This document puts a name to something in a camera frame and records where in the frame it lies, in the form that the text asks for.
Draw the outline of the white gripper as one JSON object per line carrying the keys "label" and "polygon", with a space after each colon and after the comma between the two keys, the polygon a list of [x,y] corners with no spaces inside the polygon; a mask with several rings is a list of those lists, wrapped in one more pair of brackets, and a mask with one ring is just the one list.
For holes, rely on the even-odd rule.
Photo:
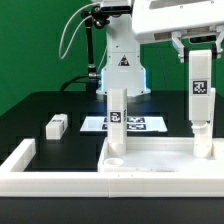
{"label": "white gripper", "polygon": [[224,0],[135,0],[132,30],[141,44],[170,40],[181,63],[189,61],[183,37],[213,35],[212,58],[222,55]]}

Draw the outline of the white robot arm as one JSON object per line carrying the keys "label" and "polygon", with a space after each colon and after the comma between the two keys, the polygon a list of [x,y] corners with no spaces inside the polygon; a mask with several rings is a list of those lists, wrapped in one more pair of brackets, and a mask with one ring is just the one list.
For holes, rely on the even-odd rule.
{"label": "white robot arm", "polygon": [[147,94],[142,44],[170,41],[180,61],[188,60],[184,39],[213,40],[222,54],[224,0],[91,0],[94,25],[106,29],[107,63],[97,92],[125,88],[131,97]]}

